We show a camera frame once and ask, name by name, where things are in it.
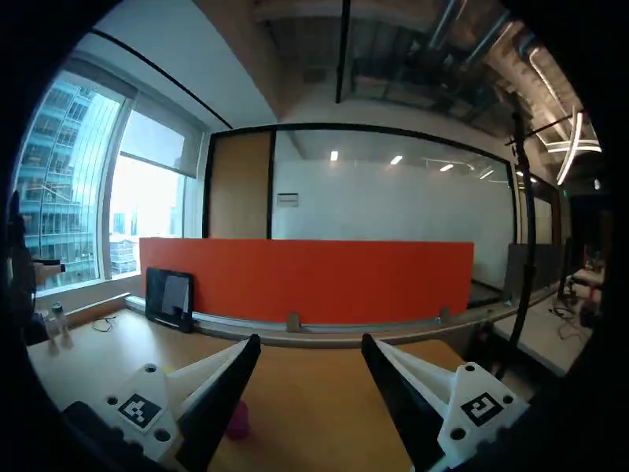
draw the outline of computer monitor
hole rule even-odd
[[[193,276],[155,267],[146,270],[148,319],[186,333],[192,330]]]

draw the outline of white desk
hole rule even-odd
[[[592,331],[583,328],[578,319],[575,320],[574,326],[562,327],[565,325],[565,321],[548,312],[554,300],[555,296],[548,297],[528,309],[524,329],[517,347],[544,367],[563,377],[577,356],[583,351],[583,346],[585,346]],[[508,340],[513,331],[515,320],[515,315],[501,319],[494,323],[494,332]],[[576,334],[577,330],[582,335],[570,336],[562,340],[557,332],[560,327],[564,337]]]

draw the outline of desk surface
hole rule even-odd
[[[145,363],[179,369],[233,344],[169,330],[129,310],[114,315],[111,331],[81,326],[71,332],[72,345],[57,341],[55,356],[47,343],[29,348],[44,387],[60,409],[75,400],[100,400],[106,387],[123,382]],[[97,326],[106,328],[102,321]],[[442,341],[401,347],[453,371],[463,363]],[[263,346],[242,399],[252,434],[238,442],[223,439],[209,470],[410,469],[359,349]]]
[[[583,351],[591,330],[580,326],[578,318],[575,326],[565,326],[563,319],[548,312],[554,301],[555,297],[548,297],[528,309],[517,347],[555,374],[563,376]],[[515,320],[513,315],[497,321],[494,332],[509,339]],[[560,329],[565,339],[559,336]]]

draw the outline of roller shade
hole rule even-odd
[[[196,178],[201,136],[193,124],[138,94],[120,154]]]

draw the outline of recessed light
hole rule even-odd
[[[493,174],[493,173],[494,173],[494,169],[491,169],[490,171],[488,171],[488,172],[486,172],[486,173],[482,174],[482,176],[481,176],[481,177],[479,177],[479,179],[480,179],[480,180],[483,180],[485,177],[487,177],[487,176],[489,176],[489,175],[491,175],[491,174]]]

